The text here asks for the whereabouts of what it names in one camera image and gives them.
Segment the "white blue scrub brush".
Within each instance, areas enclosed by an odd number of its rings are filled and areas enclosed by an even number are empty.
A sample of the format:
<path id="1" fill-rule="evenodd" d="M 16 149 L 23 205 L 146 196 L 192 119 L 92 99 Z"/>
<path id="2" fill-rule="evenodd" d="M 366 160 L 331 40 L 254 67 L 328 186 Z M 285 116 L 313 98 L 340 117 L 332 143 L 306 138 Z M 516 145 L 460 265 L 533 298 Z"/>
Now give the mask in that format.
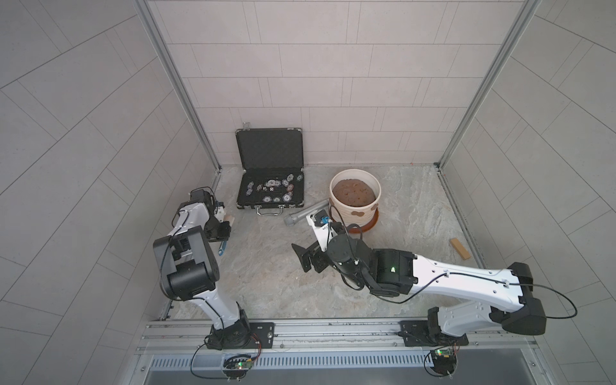
<path id="1" fill-rule="evenodd" d="M 225 220 L 221 223 L 221 243 L 218 249 L 218 255 L 222 257 L 226 251 L 231 230 L 235 221 L 235 217 L 226 215 Z"/>

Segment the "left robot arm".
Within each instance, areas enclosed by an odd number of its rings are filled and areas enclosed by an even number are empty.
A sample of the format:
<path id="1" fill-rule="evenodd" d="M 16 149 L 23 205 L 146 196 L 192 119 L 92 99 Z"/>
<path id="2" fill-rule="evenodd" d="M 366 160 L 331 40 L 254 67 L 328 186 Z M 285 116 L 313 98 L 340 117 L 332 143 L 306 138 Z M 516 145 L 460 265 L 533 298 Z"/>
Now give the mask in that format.
<path id="1" fill-rule="evenodd" d="M 192 190 L 176 211 L 170 233 L 153 243 L 162 293 L 198 306 L 213 322 L 208 342 L 242 346 L 250 340 L 245 311 L 218 288 L 221 278 L 211 245 L 229 240 L 225 207 L 206 186 Z"/>

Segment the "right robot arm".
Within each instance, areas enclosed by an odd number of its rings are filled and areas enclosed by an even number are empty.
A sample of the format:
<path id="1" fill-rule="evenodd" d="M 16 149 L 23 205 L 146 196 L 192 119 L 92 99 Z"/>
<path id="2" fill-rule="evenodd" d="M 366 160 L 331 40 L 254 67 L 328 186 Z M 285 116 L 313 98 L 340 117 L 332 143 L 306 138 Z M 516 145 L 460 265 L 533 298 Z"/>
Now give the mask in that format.
<path id="1" fill-rule="evenodd" d="M 529 266 L 515 262 L 490 270 L 433 261 L 395 249 L 372 249 L 360 238 L 338 234 L 308 248 L 293 245 L 304 271 L 334 268 L 354 290 L 366 289 L 388 303 L 399 296 L 444 295 L 463 299 L 454 307 L 428 312 L 428 337 L 461 338 L 470 331 L 499 326 L 517 335 L 543 335 L 547 317 L 534 296 Z"/>

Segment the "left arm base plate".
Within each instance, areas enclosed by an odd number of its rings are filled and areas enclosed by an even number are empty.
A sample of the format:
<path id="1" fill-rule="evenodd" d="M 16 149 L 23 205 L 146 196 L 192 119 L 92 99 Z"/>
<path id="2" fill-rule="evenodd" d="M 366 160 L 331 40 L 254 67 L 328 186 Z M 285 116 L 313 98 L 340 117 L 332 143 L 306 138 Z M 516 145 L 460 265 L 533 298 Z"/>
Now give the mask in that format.
<path id="1" fill-rule="evenodd" d="M 271 349 L 275 332 L 274 322 L 236 322 L 231 327 L 217 330 L 212 327 L 205 339 L 210 350 Z"/>

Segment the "black poker chip case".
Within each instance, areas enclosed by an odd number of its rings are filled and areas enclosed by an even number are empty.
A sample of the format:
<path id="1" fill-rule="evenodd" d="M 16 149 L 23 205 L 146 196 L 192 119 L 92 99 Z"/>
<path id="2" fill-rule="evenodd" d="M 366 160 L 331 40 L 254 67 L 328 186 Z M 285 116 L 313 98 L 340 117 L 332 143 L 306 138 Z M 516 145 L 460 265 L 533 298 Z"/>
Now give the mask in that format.
<path id="1" fill-rule="evenodd" d="M 301 128 L 242 128 L 235 132 L 242 162 L 237 208 L 302 208 L 305 205 Z"/>

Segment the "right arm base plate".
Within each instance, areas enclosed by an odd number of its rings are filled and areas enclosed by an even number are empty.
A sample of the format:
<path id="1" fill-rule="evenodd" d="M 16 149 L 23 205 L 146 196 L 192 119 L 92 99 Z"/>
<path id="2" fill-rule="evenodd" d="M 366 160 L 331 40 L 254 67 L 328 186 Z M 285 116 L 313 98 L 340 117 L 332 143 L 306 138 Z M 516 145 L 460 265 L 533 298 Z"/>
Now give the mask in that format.
<path id="1" fill-rule="evenodd" d="M 469 345 L 468 337 L 455 337 L 444 334 L 438 325 L 431 326 L 428 321 L 401 321 L 397 333 L 404 340 L 406 347 L 465 347 Z"/>

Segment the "white ceramic pot with soil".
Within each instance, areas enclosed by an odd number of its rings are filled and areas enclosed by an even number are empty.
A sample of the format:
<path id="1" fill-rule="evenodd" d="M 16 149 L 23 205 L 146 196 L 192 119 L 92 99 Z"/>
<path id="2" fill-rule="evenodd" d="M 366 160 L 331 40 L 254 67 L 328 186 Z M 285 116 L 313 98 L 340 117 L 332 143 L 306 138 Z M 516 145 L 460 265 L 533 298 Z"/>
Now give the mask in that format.
<path id="1" fill-rule="evenodd" d="M 361 169 L 336 174 L 329 185 L 330 214 L 335 221 L 365 224 L 379 208 L 383 189 L 375 176 Z"/>

